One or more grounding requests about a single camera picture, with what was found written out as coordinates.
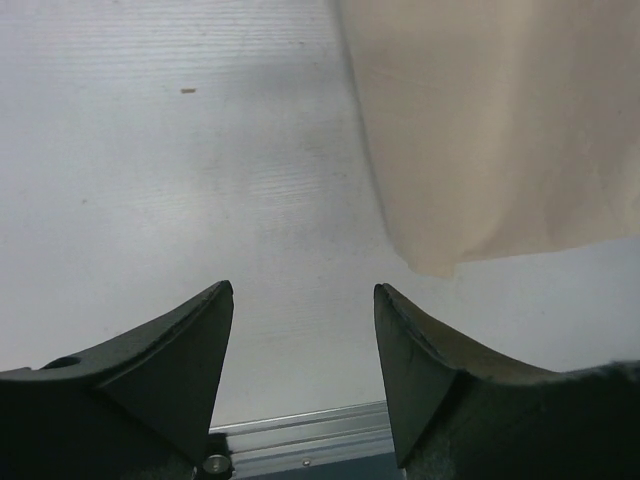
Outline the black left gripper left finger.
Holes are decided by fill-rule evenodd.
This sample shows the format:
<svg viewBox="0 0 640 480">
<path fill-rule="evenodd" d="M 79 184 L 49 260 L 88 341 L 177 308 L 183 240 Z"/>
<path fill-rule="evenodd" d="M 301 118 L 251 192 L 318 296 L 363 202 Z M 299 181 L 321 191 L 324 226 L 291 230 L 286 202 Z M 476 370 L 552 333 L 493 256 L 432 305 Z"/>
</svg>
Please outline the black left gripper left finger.
<svg viewBox="0 0 640 480">
<path fill-rule="evenodd" d="M 3 372 L 2 477 L 194 478 L 233 310 L 221 281 L 106 342 Z"/>
</svg>

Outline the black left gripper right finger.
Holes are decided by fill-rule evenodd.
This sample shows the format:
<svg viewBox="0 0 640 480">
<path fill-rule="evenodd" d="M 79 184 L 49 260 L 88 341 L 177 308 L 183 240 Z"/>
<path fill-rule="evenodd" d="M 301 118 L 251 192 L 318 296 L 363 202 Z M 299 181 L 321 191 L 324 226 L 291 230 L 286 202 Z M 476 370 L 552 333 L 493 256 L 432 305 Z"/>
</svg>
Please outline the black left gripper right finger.
<svg viewBox="0 0 640 480">
<path fill-rule="evenodd" d="M 510 358 L 388 284 L 374 323 L 398 467 L 409 479 L 635 479 L 639 365 L 553 372 Z"/>
</svg>

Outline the beige cloth wrap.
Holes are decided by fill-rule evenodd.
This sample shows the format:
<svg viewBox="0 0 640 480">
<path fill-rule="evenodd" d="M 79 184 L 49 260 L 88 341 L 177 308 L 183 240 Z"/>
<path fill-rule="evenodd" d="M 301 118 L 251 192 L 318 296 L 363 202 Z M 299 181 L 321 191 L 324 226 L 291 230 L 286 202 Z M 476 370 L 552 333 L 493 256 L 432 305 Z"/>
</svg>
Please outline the beige cloth wrap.
<svg viewBox="0 0 640 480">
<path fill-rule="evenodd" d="M 639 231 L 635 1 L 341 1 L 385 222 L 417 273 Z"/>
</svg>

